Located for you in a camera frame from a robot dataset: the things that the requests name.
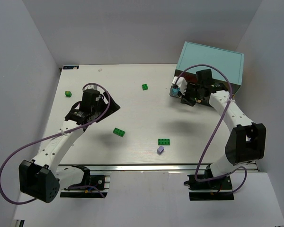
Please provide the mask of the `small cyan lego brick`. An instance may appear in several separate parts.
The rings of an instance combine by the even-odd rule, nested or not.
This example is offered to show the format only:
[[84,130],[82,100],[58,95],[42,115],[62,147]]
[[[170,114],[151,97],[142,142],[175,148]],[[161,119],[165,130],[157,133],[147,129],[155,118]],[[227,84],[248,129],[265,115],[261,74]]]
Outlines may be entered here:
[[178,88],[178,87],[173,87],[171,91],[172,91],[172,94],[173,94],[174,96],[177,96],[177,95],[178,95],[178,92],[179,92],[179,88]]

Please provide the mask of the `green long lego brick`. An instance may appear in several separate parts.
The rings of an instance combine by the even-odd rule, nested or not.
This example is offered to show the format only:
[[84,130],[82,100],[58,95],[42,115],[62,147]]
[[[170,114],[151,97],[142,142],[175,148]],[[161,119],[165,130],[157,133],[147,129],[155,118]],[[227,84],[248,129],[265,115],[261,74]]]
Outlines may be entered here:
[[159,146],[169,146],[170,145],[170,139],[158,139],[158,145]]

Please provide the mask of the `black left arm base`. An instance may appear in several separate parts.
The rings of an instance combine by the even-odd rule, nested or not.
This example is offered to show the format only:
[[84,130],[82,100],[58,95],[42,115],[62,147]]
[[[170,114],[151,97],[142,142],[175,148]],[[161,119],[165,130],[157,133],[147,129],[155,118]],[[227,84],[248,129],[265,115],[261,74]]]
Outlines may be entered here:
[[110,187],[110,175],[93,173],[84,183],[61,190],[60,198],[104,199]]

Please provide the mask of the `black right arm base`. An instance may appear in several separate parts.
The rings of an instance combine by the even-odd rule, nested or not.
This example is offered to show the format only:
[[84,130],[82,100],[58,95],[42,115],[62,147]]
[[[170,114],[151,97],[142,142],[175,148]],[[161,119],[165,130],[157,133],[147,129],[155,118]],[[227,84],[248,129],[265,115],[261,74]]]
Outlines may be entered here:
[[194,175],[188,175],[184,182],[189,189],[190,201],[233,201],[232,183],[229,176],[222,179],[197,182]]

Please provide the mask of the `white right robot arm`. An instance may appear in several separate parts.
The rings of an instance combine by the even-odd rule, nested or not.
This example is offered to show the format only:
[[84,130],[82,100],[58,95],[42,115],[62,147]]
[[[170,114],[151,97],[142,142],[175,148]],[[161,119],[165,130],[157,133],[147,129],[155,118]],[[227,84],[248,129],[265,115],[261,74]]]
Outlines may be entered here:
[[196,72],[195,82],[188,82],[179,75],[173,80],[173,87],[178,90],[182,103],[193,106],[198,100],[206,100],[220,115],[201,159],[204,158],[221,123],[224,122],[230,132],[224,155],[206,168],[203,179],[196,177],[197,182],[218,181],[233,173],[240,165],[264,157],[266,127],[262,123],[255,123],[242,112],[232,98],[231,85],[215,82],[211,69]]

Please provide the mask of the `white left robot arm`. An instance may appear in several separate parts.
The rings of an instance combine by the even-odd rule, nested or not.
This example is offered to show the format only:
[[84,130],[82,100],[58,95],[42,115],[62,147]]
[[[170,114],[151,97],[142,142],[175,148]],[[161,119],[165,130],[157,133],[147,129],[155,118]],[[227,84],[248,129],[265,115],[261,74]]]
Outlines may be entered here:
[[94,89],[83,91],[82,100],[76,102],[64,118],[58,137],[30,161],[19,165],[20,190],[35,199],[50,203],[63,189],[85,189],[91,186],[90,170],[72,165],[63,170],[58,166],[90,124],[99,122],[120,109],[107,92]]

